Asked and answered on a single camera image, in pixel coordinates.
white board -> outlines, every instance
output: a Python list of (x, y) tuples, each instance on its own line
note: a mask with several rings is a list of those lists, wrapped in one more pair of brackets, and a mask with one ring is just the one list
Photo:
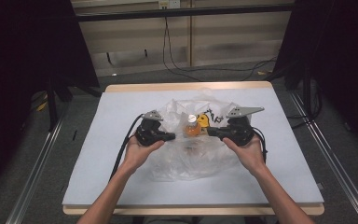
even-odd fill
[[(324, 201), (273, 89), (210, 92), (224, 102), (264, 107), (264, 111), (252, 115), (252, 125), (266, 136), (269, 169), (297, 203)], [(201, 94), (203, 91), (104, 93), (62, 204), (90, 205), (95, 201), (108, 182), (119, 148), (137, 116), (162, 108), (172, 99), (192, 100)], [(118, 205), (268, 203), (255, 178), (240, 164), (191, 181), (156, 182), (150, 173), (150, 167), (139, 168), (127, 183)]]

person's left hand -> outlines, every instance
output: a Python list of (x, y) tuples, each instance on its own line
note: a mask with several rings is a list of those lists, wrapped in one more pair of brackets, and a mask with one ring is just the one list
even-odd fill
[(135, 172), (136, 169), (145, 163), (150, 153), (159, 149), (162, 145), (164, 145), (164, 141), (161, 140), (149, 147), (144, 147), (138, 142), (135, 136), (132, 136), (127, 144), (126, 156), (124, 157), (122, 166)]

person's right arm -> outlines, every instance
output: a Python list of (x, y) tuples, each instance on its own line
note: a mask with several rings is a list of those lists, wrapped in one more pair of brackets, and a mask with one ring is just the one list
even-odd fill
[(244, 147), (238, 147), (228, 138), (224, 138), (223, 142), (237, 154), (242, 165), (256, 178), (280, 223), (314, 223), (290, 198), (264, 163), (257, 137)]

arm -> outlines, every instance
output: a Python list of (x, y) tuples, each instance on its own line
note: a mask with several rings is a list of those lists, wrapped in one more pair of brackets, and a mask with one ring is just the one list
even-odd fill
[(237, 154), (242, 165), (256, 178), (281, 223), (313, 223), (290, 198), (264, 163), (260, 140), (257, 137), (244, 147), (238, 147), (228, 138), (224, 138), (223, 142)]
[(164, 145), (164, 142), (158, 141), (150, 147), (143, 147), (134, 136), (130, 138), (124, 161), (118, 167), (101, 195), (77, 223), (108, 223), (130, 176), (144, 164), (150, 153), (162, 145)]

white plastic bag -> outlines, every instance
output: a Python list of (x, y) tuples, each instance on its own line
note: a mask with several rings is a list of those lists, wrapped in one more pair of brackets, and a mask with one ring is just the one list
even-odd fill
[(237, 105), (217, 100), (182, 100), (167, 103), (158, 112), (163, 117), (161, 130), (175, 133), (148, 159), (152, 177), (157, 181), (192, 180), (213, 175), (239, 162), (233, 151), (217, 137), (200, 134), (186, 137), (183, 128), (189, 114), (199, 116), (202, 126), (227, 126), (226, 114)]

